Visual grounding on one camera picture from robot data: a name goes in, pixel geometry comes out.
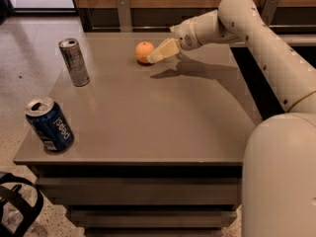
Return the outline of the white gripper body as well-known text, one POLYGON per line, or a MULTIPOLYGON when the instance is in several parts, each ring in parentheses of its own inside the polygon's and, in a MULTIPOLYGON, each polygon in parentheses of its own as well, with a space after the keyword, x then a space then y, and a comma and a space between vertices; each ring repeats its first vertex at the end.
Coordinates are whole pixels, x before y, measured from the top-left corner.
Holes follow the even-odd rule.
POLYGON ((174 38, 180 42, 180 46, 183 50, 192 50, 201 47, 195 26, 196 19, 190 18, 170 28, 171 33, 174 38))

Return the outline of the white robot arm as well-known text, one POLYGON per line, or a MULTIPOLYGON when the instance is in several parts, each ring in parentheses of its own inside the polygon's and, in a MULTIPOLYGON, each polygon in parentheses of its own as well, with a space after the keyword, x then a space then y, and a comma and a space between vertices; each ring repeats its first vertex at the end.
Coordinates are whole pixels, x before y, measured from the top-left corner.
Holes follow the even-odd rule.
POLYGON ((316 69, 270 29, 253 0, 221 0, 171 32, 149 62, 209 43, 248 50, 236 61, 249 69, 263 120, 244 154, 242 237, 316 237, 316 69))

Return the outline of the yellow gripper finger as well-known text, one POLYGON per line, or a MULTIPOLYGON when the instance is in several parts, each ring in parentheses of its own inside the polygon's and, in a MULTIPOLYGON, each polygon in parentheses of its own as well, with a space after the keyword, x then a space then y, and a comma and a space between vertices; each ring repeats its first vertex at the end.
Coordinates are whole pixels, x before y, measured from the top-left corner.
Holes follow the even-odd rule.
POLYGON ((180 50, 181 45, 177 39, 165 39, 147 56, 147 60, 153 64, 178 54, 180 50))

